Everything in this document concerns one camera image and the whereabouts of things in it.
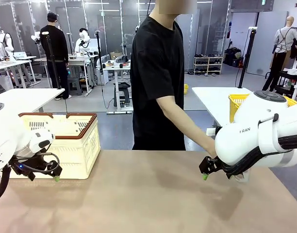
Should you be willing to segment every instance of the pole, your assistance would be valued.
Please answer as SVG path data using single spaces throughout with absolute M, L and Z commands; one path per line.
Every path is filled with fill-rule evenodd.
M 250 55 L 251 55 L 251 51 L 252 51 L 252 47 L 253 47 L 253 42 L 254 42 L 255 34 L 256 34 L 256 30 L 255 29 L 252 29 L 251 34 L 250 34 L 249 45 L 247 47 L 246 58 L 245 58 L 244 66 L 242 68 L 242 72 L 241 72 L 241 77 L 240 77 L 240 82 L 239 82 L 238 88 L 242 88 L 242 82 L 244 81 L 244 76 L 245 76 L 245 73 L 246 73 L 246 69 L 247 69 L 248 64 L 249 64 L 249 60 L 250 60 Z
M 99 55 L 99 63 L 100 63 L 100 74 L 103 75 L 103 68 L 102 68 L 102 60 L 101 60 L 101 49 L 100 49 L 100 42 L 99 42 L 99 31 L 95 32 L 97 43 L 98 43 L 98 55 Z
M 52 46 L 51 46 L 51 40 L 50 40 L 50 36 L 49 35 L 46 35 L 46 40 L 47 40 L 47 44 L 48 44 L 48 48 L 49 48 L 50 60 L 51 60 L 51 63 L 52 63 L 53 72 L 55 74 L 55 79 L 56 79 L 57 87 L 58 87 L 58 89 L 61 89 L 60 82 L 59 82 L 59 79 L 58 79 L 57 67 L 56 67 L 56 63 L 55 63 L 55 56 L 53 55 Z

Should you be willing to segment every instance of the black cap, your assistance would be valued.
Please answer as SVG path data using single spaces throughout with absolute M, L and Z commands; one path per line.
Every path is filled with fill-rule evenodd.
M 52 22 L 53 23 L 54 21 L 57 20 L 57 15 L 55 13 L 53 13 L 53 12 L 49 12 L 47 14 L 47 20 L 48 20 L 48 22 Z

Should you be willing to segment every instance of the yellow object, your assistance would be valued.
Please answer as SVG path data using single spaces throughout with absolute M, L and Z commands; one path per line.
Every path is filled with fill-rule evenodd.
M 234 121 L 234 116 L 238 110 L 238 108 L 240 107 L 240 105 L 242 104 L 243 101 L 245 101 L 245 99 L 248 97 L 249 94 L 247 95 L 230 95 L 229 99 L 231 101 L 231 105 L 230 105 L 230 123 L 233 123 Z M 288 101 L 288 107 L 293 106 L 295 104 L 297 104 L 297 102 L 293 99 L 290 99 L 286 96 L 284 96 L 286 98 L 286 100 Z
M 185 95 L 187 94 L 187 91 L 188 91 L 188 85 L 187 84 L 184 84 L 184 94 Z
M 87 179 L 100 152 L 97 114 L 22 113 L 19 115 L 28 130 L 46 128 L 55 135 L 48 152 L 58 156 L 62 172 L 59 179 Z M 50 162 L 53 156 L 44 156 Z M 36 178 L 52 179 L 49 175 L 35 173 Z M 13 171 L 11 178 L 25 178 Z

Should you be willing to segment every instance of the man's hand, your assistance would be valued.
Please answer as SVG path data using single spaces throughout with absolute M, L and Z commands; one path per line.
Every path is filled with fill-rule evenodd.
M 165 96 L 156 99 L 164 115 L 187 137 L 203 147 L 213 158 L 216 157 L 215 141 L 208 137 L 180 108 L 174 96 Z

